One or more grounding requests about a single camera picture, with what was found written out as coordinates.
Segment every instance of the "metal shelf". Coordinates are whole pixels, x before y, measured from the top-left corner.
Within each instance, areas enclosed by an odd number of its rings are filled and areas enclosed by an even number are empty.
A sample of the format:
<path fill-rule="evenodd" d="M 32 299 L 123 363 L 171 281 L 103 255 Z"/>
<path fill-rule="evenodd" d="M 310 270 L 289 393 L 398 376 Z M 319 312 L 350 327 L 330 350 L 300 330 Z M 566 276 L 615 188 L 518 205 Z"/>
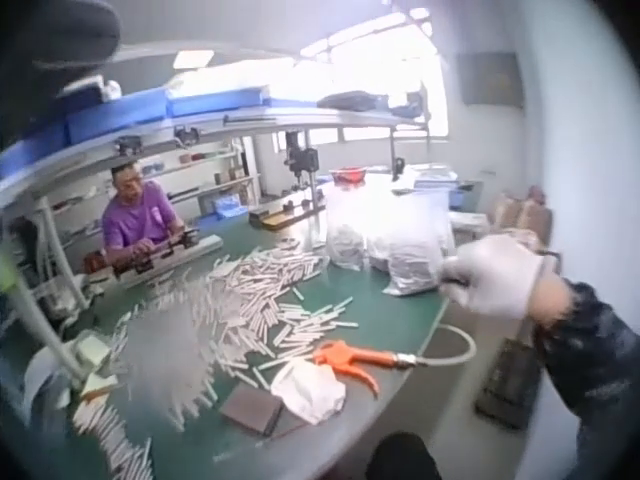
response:
<path fill-rule="evenodd" d="M 122 164 L 164 153 L 175 148 L 174 127 L 189 126 L 200 131 L 200 143 L 229 137 L 253 136 L 287 129 L 327 127 L 387 127 L 400 124 L 425 128 L 415 122 L 383 112 L 345 112 L 320 108 L 243 108 L 229 112 L 193 115 L 178 119 L 139 125 L 74 145 L 40 160 L 33 168 L 0 181 L 0 208 L 16 198 L 48 194 L 61 183 L 71 183 Z M 134 157 L 121 157 L 114 142 L 122 136 L 139 136 L 143 152 Z"/>
<path fill-rule="evenodd" d="M 198 165 L 202 165 L 202 164 L 205 164 L 205 163 L 208 163 L 208 162 L 212 162 L 214 160 L 223 160 L 225 158 L 233 158 L 233 157 L 237 157 L 239 155 L 239 152 L 229 152 L 229 153 L 221 153 L 221 154 L 217 154 L 215 152 L 212 152 L 212 153 L 214 153 L 214 155 L 211 156 L 211 157 L 205 157 L 205 158 L 203 158 L 201 160 L 192 160 L 189 163 L 178 165 L 176 167 L 167 168 L 166 170 L 162 170 L 160 172 L 150 173 L 149 175 L 143 175 L 142 178 L 144 180 L 149 180 L 151 178 L 161 177 L 161 176 L 167 175 L 169 173 L 179 172 L 180 170 L 186 170 L 188 168 L 197 167 Z"/>
<path fill-rule="evenodd" d="M 215 192 L 215 191 L 218 191 L 218 190 L 225 190 L 227 188 L 231 188 L 231 187 L 233 187 L 235 185 L 240 185 L 240 184 L 245 183 L 245 182 L 252 182 L 252 181 L 257 180 L 259 176 L 260 176 L 260 174 L 258 174 L 256 176 L 253 176 L 253 177 L 243 177 L 243 178 L 239 178 L 237 180 L 232 180 L 230 182 L 223 183 L 221 185 L 210 185 L 210 186 L 207 185 L 206 187 L 201 186 L 200 189 L 197 192 L 189 193 L 187 195 L 172 199 L 171 203 L 173 205 L 177 205 L 178 203 L 186 202 L 187 200 L 192 200 L 194 198 L 198 198 L 198 197 L 200 197 L 202 195 L 207 195 L 209 193 L 212 193 L 212 192 Z M 88 233 L 83 233 L 81 235 L 78 235 L 75 238 L 72 238 L 71 240 L 67 241 L 66 243 L 64 243 L 62 245 L 62 248 L 67 249 L 70 246 L 72 246 L 72 245 L 74 245 L 74 244 L 76 244 L 78 242 L 81 242 L 82 240 L 87 240 L 89 238 L 95 237 L 96 235 L 99 235 L 100 233 L 102 233 L 102 229 L 101 228 L 97 228 L 97 229 L 92 230 L 91 232 L 88 232 Z"/>
<path fill-rule="evenodd" d="M 212 153 L 213 156 L 206 157 L 206 158 L 203 158 L 201 160 L 196 160 L 196 161 L 192 161 L 192 162 L 189 162 L 189 163 L 185 163 L 183 165 L 178 165 L 178 166 L 175 166 L 175 167 L 167 168 L 166 170 L 162 170 L 160 172 L 151 173 L 149 175 L 143 175 L 142 178 L 144 180 L 150 180 L 152 178 L 158 178 L 158 177 L 161 177 L 163 175 L 168 175 L 170 173 L 175 173 L 175 172 L 179 172 L 181 170 L 186 170 L 188 168 L 193 168 L 193 167 L 196 167 L 198 165 L 206 164 L 208 162 L 212 162 L 212 161 L 215 161 L 215 160 L 223 160 L 225 158 L 233 158 L 233 157 L 236 157 L 236 156 L 239 155 L 239 152 L 236 152 L 236 151 L 225 152 L 225 153 L 220 153 L 220 154 L 217 154 L 216 152 L 210 152 L 210 153 Z M 84 198 L 84 199 L 78 201 L 77 203 L 74 203 L 74 204 L 71 204 L 71 205 L 67 205 L 66 207 L 63 207 L 63 208 L 61 208 L 59 210 L 54 210 L 53 214 L 56 215 L 56 216 L 57 215 L 61 215 L 61 214 L 65 213 L 65 212 L 68 212 L 69 210 L 73 210 L 78 205 L 82 205 L 83 203 L 88 202 L 90 200 L 93 200 L 94 198 L 97 198 L 97 197 L 103 197 L 105 195 L 109 195 L 113 191 L 114 191 L 113 188 L 106 188 L 106 189 L 98 190 L 94 195 L 92 195 L 92 196 L 90 196 L 88 198 Z"/>

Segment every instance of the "white cylindrical part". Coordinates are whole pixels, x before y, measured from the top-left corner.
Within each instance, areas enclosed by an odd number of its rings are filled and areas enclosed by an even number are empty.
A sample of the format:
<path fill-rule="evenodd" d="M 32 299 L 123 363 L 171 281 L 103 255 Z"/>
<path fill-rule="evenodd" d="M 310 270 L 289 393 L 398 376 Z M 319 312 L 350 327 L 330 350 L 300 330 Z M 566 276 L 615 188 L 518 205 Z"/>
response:
<path fill-rule="evenodd" d="M 51 325 L 49 325 L 40 307 L 38 307 L 33 293 L 31 293 L 31 290 L 27 287 L 22 275 L 17 273 L 17 270 L 16 276 L 17 282 L 15 286 L 7 290 L 6 294 L 18 312 L 20 320 L 26 326 L 27 330 L 51 349 L 56 358 L 75 380 L 83 382 L 86 380 L 88 372 L 83 370 L 69 349 L 64 347 L 62 341 L 56 335 L 56 332 L 51 328 Z"/>
<path fill-rule="evenodd" d="M 49 206 L 47 197 L 42 197 L 40 199 L 40 201 L 38 202 L 38 208 L 42 212 L 44 218 L 44 228 L 47 231 L 47 237 L 49 243 L 51 244 L 53 256 L 56 259 L 56 265 L 60 269 L 67 287 L 71 291 L 73 298 L 78 304 L 78 308 L 80 310 L 86 310 L 87 308 L 89 308 L 89 302 L 80 290 L 80 287 L 76 285 L 73 279 L 74 275 L 71 271 L 71 266 L 69 265 L 67 256 L 64 253 L 64 249 L 62 248 L 62 243 L 60 243 L 60 237 L 58 236 L 56 224 L 53 220 L 53 212 L 51 211 L 51 207 Z"/>

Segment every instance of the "ceiling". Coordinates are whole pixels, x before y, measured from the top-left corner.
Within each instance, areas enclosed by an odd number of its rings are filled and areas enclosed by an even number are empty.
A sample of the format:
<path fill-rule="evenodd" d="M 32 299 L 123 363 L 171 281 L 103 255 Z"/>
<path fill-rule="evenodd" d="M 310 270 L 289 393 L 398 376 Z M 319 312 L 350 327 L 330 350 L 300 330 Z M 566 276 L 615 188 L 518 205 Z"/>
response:
<path fill-rule="evenodd" d="M 108 0 L 122 22 L 122 45 L 162 44 L 163 55 L 141 56 L 105 66 L 106 79 L 123 93 L 157 87 L 173 70 L 173 53 L 184 42 L 210 48 L 211 65 L 256 58 L 248 51 L 296 54 L 301 48 L 343 28 L 390 13 L 381 0 Z M 402 0 L 405 8 L 425 0 Z"/>

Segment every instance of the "gloved hand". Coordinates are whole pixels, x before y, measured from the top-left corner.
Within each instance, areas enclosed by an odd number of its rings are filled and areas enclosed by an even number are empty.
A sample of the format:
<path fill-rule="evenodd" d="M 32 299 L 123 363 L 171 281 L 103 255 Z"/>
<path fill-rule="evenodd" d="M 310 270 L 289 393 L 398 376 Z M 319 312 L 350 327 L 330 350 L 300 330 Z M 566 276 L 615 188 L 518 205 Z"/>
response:
<path fill-rule="evenodd" d="M 521 319 L 538 280 L 542 256 L 508 235 L 489 235 L 446 258 L 440 291 L 485 315 Z"/>

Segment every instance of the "clear plastic bag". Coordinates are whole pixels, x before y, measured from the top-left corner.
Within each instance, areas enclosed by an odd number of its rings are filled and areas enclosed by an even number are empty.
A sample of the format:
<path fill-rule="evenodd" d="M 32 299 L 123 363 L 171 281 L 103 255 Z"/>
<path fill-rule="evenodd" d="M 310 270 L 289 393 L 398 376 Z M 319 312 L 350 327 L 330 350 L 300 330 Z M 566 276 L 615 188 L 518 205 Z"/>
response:
<path fill-rule="evenodd" d="M 333 264 L 349 270 L 364 266 L 364 192 L 361 186 L 336 185 L 327 196 L 327 254 Z"/>
<path fill-rule="evenodd" d="M 403 296 L 436 288 L 443 253 L 434 228 L 437 214 L 428 192 L 402 195 L 389 248 L 391 281 L 384 293 Z"/>
<path fill-rule="evenodd" d="M 390 188 L 371 188 L 367 192 L 367 258 L 369 265 L 383 272 L 389 271 L 396 198 Z"/>

